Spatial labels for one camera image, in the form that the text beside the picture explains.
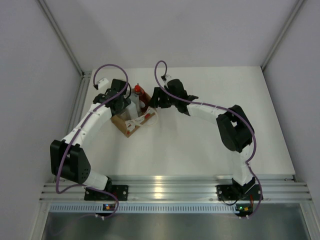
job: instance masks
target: gray wall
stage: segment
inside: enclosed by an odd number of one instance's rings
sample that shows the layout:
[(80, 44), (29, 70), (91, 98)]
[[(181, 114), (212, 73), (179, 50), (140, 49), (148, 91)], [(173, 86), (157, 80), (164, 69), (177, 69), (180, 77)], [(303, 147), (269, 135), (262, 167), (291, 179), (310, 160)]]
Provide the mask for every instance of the gray wall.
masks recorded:
[(298, 177), (320, 214), (320, 1), (308, 0), (264, 72)]
[(80, 65), (259, 66), (296, 0), (48, 0)]
[(27, 239), (79, 76), (35, 0), (0, 1), (0, 233)]

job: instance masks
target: white surface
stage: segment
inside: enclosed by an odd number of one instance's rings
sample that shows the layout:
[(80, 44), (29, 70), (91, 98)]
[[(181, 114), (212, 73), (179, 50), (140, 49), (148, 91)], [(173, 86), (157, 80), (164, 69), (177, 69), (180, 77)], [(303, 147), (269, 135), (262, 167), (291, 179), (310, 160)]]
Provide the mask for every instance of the white surface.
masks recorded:
[(260, 66), (296, 0), (47, 0), (84, 70)]
[[(158, 69), (158, 75), (164, 69)], [(127, 69), (131, 86), (147, 93), (156, 87), (153, 68)], [(294, 168), (260, 67), (169, 68), (188, 94), (202, 101), (232, 107), (240, 105), (254, 127), (257, 152), (252, 168), (257, 174), (294, 174)], [(118, 69), (97, 74), (124, 79)], [(97, 94), (89, 85), (83, 113)], [(108, 175), (232, 175), (232, 152), (222, 144), (216, 125), (181, 114), (176, 108), (157, 109), (159, 122), (126, 138), (108, 121), (85, 153), (92, 169)]]
[(308, 0), (264, 74), (297, 176), (320, 215), (319, 43), (320, 1)]
[(80, 76), (35, 0), (0, 1), (0, 239), (26, 240)]
[[(74, 139), (72, 145), (75, 146), (76, 144), (79, 144), (82, 148), (85, 148), (91, 144), (101, 126), (103, 126), (112, 117), (111, 109), (109, 107), (102, 106), (94, 111), (94, 109), (99, 105), (100, 103), (91, 104), (89, 111), (81, 119), (78, 125), (62, 139), (65, 140), (66, 144), (71, 142), (78, 130), (80, 130), (80, 132)], [(91, 116), (87, 120), (86, 124), (81, 127), (89, 114), (91, 114)]]

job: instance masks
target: metal plate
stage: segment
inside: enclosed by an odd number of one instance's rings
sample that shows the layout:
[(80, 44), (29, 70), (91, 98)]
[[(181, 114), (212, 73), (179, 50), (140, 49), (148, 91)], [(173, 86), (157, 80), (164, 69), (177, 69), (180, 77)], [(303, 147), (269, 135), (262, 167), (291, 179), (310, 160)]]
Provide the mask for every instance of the metal plate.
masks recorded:
[[(51, 213), (112, 213), (104, 203), (53, 203)], [(192, 203), (126, 203), (120, 202), (119, 214), (234, 214), (235, 206)]]
[(49, 213), (53, 232), (42, 240), (309, 240), (298, 204), (265, 204), (251, 219), (226, 214), (116, 214), (105, 219), (83, 213)]

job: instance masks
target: cardboard box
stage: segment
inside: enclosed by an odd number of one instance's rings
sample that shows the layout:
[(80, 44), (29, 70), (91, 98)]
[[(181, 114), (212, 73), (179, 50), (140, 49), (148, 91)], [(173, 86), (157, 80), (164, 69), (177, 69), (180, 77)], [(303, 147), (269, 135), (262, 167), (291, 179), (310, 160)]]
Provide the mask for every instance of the cardboard box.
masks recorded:
[[(150, 101), (151, 97), (147, 94), (146, 97), (148, 101)], [(138, 117), (139, 124), (145, 124), (149, 119), (152, 118), (152, 116), (155, 115), (155, 109), (148, 107), (148, 109), (142, 113), (140, 117)], [(130, 137), (135, 131), (137, 131), (140, 126), (135, 125), (134, 123), (130, 122), (128, 123), (127, 121), (122, 120), (120, 117), (117, 115), (114, 115), (111, 118), (111, 122), (128, 138)]]

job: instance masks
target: black bracket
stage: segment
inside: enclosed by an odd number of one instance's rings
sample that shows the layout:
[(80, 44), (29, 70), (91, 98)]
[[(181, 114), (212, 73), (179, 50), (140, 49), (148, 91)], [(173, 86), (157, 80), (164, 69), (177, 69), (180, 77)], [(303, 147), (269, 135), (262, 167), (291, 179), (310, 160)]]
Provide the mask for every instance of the black bracket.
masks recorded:
[[(166, 83), (164, 88), (171, 94), (188, 101), (193, 101), (197, 99), (197, 96), (188, 95), (187, 91), (184, 89), (184, 85), (179, 79), (173, 79)], [(168, 94), (166, 94), (160, 87), (155, 87), (153, 91), (152, 98), (150, 99), (150, 107), (152, 108), (170, 108), (171, 106), (175, 106), (178, 111), (182, 114), (186, 114), (189, 116), (189, 112), (187, 109), (187, 105), (184, 101), (177, 100)]]
[[(234, 105), (229, 109), (240, 115), (252, 128), (251, 123), (240, 106)], [(231, 112), (227, 111), (226, 113), (219, 115), (216, 119), (216, 123), (219, 128), (221, 140), (224, 146), (230, 151), (241, 153), (247, 145), (252, 143), (252, 134), (249, 131), (249, 128), (247, 128), (247, 126)]]
[[(128, 185), (112, 185), (111, 194), (115, 195), (119, 201), (128, 200)], [(114, 201), (114, 198), (102, 192), (86, 189), (84, 194), (85, 201)]]
[(250, 196), (252, 196), (254, 201), (258, 201), (260, 199), (260, 188), (258, 184), (255, 184), (254, 177), (244, 186), (239, 185), (233, 179), (232, 182), (232, 184), (216, 186), (219, 201), (250, 201)]

